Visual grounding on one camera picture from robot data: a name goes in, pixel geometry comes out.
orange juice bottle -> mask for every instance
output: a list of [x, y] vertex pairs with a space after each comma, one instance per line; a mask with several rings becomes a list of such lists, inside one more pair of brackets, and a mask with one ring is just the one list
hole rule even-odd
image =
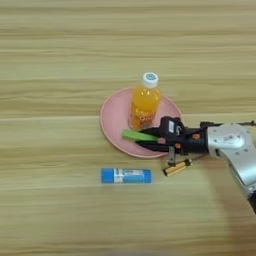
[[158, 81], [155, 73], [148, 72], [143, 75], [143, 83], [135, 88], [129, 120], [131, 129], [142, 130], [152, 126], [161, 101]]

glue stick label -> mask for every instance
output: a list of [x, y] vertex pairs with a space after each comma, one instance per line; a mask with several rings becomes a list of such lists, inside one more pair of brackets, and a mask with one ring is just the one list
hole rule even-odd
[[144, 180], [143, 170], [114, 169], [114, 182], [141, 182]]

pink plate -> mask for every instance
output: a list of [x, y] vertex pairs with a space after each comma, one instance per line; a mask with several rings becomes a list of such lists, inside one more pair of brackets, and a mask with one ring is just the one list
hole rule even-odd
[[[133, 89], [116, 92], [102, 106], [100, 112], [101, 128], [109, 141], [121, 151], [136, 157], [155, 158], [166, 153], [154, 152], [140, 147], [133, 141], [123, 139], [122, 131], [130, 129], [128, 125]], [[163, 116], [181, 117], [178, 107], [168, 98], [163, 97], [158, 108], [153, 126], [159, 126]]]

bottle cap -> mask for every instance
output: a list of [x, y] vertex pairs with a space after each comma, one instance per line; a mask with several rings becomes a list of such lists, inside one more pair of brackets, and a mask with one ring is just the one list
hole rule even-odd
[[143, 75], [143, 84], [149, 89], [157, 87], [158, 81], [158, 75], [153, 72], [147, 72]]
[[101, 182], [102, 183], [114, 183], [114, 169], [113, 168], [101, 169]]

bottle label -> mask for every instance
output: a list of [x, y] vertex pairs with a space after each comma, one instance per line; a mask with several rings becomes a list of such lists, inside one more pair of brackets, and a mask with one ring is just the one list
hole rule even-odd
[[141, 180], [144, 179], [144, 173], [142, 170], [114, 169], [115, 183], [124, 183], [126, 178], [134, 179], [134, 181]]
[[155, 112], [142, 112], [134, 104], [132, 104], [130, 125], [134, 129], [143, 130], [150, 128], [155, 118]]

